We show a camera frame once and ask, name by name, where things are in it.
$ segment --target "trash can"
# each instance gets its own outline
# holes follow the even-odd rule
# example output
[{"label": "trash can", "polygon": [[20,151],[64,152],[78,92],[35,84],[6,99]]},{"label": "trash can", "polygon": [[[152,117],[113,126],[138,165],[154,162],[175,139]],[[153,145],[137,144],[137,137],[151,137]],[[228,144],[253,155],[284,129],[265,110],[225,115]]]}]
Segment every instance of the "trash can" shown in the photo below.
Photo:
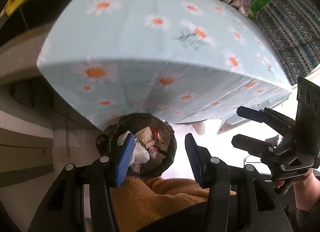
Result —
[{"label": "trash can", "polygon": [[131,167],[129,167],[127,175],[131,177],[150,179],[154,177],[159,177],[162,173],[167,170],[173,163],[174,156],[177,150],[177,141],[174,136],[174,131],[172,127],[165,121],[160,120],[151,114],[130,114],[122,117],[118,124],[114,127],[114,130],[109,135],[108,150],[112,150],[113,147],[117,146],[118,137],[129,130],[132,134],[136,134],[141,129],[150,126],[151,129],[157,129],[160,134],[162,134],[162,139],[164,142],[168,143],[167,152],[159,149],[159,153],[162,153],[165,158],[162,163],[156,166],[154,169],[149,169],[150,164],[148,164],[152,159],[141,165],[140,173],[134,172]]}]

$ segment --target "orange fabric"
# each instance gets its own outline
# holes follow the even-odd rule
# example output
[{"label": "orange fabric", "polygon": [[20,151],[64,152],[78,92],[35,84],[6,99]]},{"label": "orange fabric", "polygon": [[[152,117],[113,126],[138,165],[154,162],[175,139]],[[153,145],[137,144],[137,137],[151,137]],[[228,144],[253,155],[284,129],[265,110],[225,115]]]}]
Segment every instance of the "orange fabric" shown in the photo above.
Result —
[{"label": "orange fabric", "polygon": [[134,232],[163,217],[207,201],[209,189],[190,179],[162,179],[143,182],[127,177],[111,189],[112,203],[121,232]]}]

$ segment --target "floral tablecloth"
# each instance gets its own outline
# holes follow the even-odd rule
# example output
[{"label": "floral tablecloth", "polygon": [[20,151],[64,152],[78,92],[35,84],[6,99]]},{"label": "floral tablecloth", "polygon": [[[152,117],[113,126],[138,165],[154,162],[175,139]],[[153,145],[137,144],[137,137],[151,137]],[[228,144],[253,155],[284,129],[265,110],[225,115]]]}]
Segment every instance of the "floral tablecloth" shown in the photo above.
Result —
[{"label": "floral tablecloth", "polygon": [[105,129],[151,113],[170,123],[242,120],[291,93],[260,30],[219,0],[72,0],[37,66],[52,87]]}]

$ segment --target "crumpled paper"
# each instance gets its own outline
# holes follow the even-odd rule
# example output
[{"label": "crumpled paper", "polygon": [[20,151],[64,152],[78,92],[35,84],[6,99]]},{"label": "crumpled paper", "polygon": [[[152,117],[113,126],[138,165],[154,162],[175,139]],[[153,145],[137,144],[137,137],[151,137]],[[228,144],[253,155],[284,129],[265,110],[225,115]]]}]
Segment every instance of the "crumpled paper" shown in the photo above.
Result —
[{"label": "crumpled paper", "polygon": [[150,146],[153,146],[156,142],[152,139],[152,132],[149,126],[141,129],[134,135],[134,137],[142,141],[146,146],[146,149],[148,149]]}]

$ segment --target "sleeve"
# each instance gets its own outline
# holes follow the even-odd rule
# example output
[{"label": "sleeve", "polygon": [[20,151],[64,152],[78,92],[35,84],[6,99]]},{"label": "sleeve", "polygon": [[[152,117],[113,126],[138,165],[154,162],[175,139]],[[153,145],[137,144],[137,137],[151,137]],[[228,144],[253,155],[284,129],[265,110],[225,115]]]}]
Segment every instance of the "sleeve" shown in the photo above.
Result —
[{"label": "sleeve", "polygon": [[315,228],[312,228],[312,231],[320,231],[320,219],[318,215],[320,212],[320,201],[313,209],[309,211],[301,209],[289,210],[288,205],[283,206],[283,209],[289,219],[294,232],[301,231],[301,228],[306,227],[310,224],[314,224],[313,226],[316,226]]}]

